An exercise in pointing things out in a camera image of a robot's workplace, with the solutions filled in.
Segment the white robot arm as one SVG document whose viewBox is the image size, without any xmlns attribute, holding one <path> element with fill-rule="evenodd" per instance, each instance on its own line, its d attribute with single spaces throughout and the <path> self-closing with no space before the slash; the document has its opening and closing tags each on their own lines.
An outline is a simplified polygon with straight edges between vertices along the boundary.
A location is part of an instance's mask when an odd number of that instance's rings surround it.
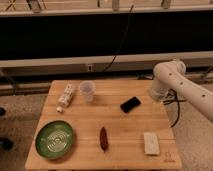
<svg viewBox="0 0 213 171">
<path fill-rule="evenodd" d="M 151 98 L 161 101 L 168 94 L 168 90 L 173 89 L 213 123 L 213 92 L 187 79 L 185 72 L 186 66 L 181 60 L 157 64 L 153 69 Z"/>
</svg>

